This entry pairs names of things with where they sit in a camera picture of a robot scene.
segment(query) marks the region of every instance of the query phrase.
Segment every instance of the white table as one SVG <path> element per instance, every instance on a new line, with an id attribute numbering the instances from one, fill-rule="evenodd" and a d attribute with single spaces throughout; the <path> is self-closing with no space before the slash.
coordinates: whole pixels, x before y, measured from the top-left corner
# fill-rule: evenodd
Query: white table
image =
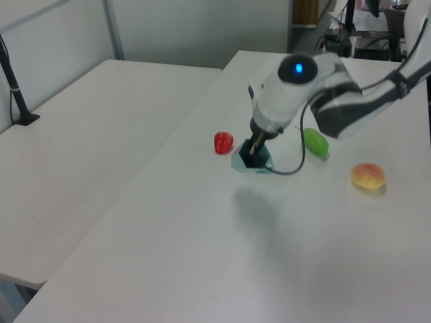
<path id="1" fill-rule="evenodd" d="M 0 135 L 0 278 L 40 288 L 220 70 L 105 61 Z"/>
<path id="2" fill-rule="evenodd" d="M 213 136 L 250 136 L 248 82 L 280 60 L 239 52 L 15 322 L 429 322 L 425 85 L 326 162 L 240 174 Z M 361 85 L 397 66 L 345 64 Z M 279 169 L 299 162 L 295 125 L 267 142 Z M 360 162 L 385 168 L 385 194 L 352 186 Z"/>

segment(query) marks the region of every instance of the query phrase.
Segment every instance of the black cable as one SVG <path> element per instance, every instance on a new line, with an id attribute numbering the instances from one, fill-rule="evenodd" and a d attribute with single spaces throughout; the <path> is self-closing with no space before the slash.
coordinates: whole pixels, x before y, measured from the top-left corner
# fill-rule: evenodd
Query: black cable
<path id="1" fill-rule="evenodd" d="M 413 48 L 411 49 L 411 52 L 408 54 L 407 58 L 405 59 L 405 61 L 402 62 L 402 64 L 400 64 L 400 66 L 398 66 L 398 68 L 395 70 L 396 72 L 400 72 L 400 70 L 405 66 L 405 64 L 408 63 L 408 61 L 410 60 L 410 58 L 413 56 L 413 54 L 415 53 L 416 49 L 418 49 L 420 40 L 422 39 L 422 36 L 424 35 L 425 29 L 426 29 L 426 25 L 428 24 L 428 19 L 425 19 L 424 24 L 422 25 L 422 29 L 419 33 L 418 39 L 416 39 L 416 42 L 413 46 Z M 377 81 L 376 83 L 367 85 L 366 87 L 361 88 L 361 91 L 365 91 L 366 89 L 370 89 L 380 83 L 383 83 L 384 81 L 386 81 L 386 77 L 381 79 L 380 81 Z"/>
<path id="2" fill-rule="evenodd" d="M 317 45 L 319 45 L 319 42 L 321 41 L 321 39 L 324 37 L 325 35 L 322 35 L 319 40 L 317 40 L 316 46 L 314 46 L 314 51 L 316 51 Z"/>
<path id="3" fill-rule="evenodd" d="M 386 40 L 388 39 L 388 37 L 378 37 L 374 40 L 371 40 L 367 45 L 365 45 L 364 47 L 362 47 L 361 49 L 367 49 L 368 47 L 370 47 L 371 45 L 375 44 L 376 42 L 380 42 L 381 40 Z"/>
<path id="4" fill-rule="evenodd" d="M 384 44 L 383 44 L 383 46 L 382 46 L 382 48 L 380 48 L 380 52 L 383 50 L 383 48 L 386 46 L 386 45 L 388 45 L 389 44 L 389 41 L 387 41 L 387 42 L 385 42 Z"/>
<path id="5" fill-rule="evenodd" d="M 346 4 L 345 4 L 345 6 L 343 7 L 343 9 L 339 12 L 338 16 L 337 16 L 336 18 L 333 18 L 333 19 L 332 19 L 332 21 L 329 23 L 329 25 L 331 25 L 335 20 L 337 20 L 337 19 L 338 19 L 338 17 L 339 17 L 339 15 L 342 15 L 342 14 L 343 14 L 343 12 L 344 12 L 344 10 L 346 9 L 346 7 L 347 7 L 347 3 L 346 3 Z"/>
<path id="6" fill-rule="evenodd" d="M 299 170 L 302 168 L 302 165 L 304 165 L 304 161 L 305 161 L 305 139 L 304 139 L 304 115 L 305 115 L 305 111 L 308 107 L 308 105 L 317 97 L 319 96 L 321 93 L 325 92 L 326 89 L 321 89 L 320 91 L 318 91 L 317 93 L 315 93 L 311 98 L 308 99 L 307 103 L 305 104 L 305 107 L 302 109 L 301 112 L 301 117 L 300 117 L 300 123 L 299 123 L 299 127 L 300 127 L 300 132 L 301 132 L 301 145 L 302 145 L 302 159 L 301 162 L 299 164 L 299 166 L 295 169 L 292 170 L 290 172 L 280 172 L 278 170 L 274 170 L 268 166 L 263 166 L 266 170 L 269 170 L 271 173 L 277 174 L 277 175 L 293 175 L 297 172 L 299 172 Z"/>

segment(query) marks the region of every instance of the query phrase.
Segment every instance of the white wall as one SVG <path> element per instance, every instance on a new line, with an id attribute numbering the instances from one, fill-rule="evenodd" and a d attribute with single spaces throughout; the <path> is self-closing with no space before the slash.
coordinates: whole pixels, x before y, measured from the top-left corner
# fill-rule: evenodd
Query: white wall
<path id="1" fill-rule="evenodd" d="M 287 52 L 292 0 L 108 0 L 131 61 L 224 68 L 238 50 Z"/>
<path id="2" fill-rule="evenodd" d="M 2 36 L 30 110 L 114 58 L 102 0 L 70 0 Z M 0 132 L 9 126 L 9 85 L 0 69 Z"/>

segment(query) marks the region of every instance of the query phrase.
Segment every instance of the blue light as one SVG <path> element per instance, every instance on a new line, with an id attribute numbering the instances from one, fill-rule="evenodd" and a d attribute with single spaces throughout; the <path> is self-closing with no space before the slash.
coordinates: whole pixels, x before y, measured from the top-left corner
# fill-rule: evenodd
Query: blue light
<path id="1" fill-rule="evenodd" d="M 300 64 L 300 63 L 296 64 L 296 72 L 302 73 L 302 64 Z"/>

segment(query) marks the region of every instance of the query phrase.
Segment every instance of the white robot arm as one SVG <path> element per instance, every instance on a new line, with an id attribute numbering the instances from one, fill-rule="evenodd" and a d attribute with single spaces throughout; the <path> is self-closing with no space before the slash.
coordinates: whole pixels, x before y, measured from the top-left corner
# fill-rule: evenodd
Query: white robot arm
<path id="1" fill-rule="evenodd" d="M 275 138 L 307 102 L 322 133 L 348 137 L 404 98 L 431 74 L 431 2 L 413 0 L 405 14 L 407 59 L 380 82 L 360 89 L 341 59 L 330 52 L 290 55 L 260 86 L 250 86 L 253 118 L 250 154 Z"/>

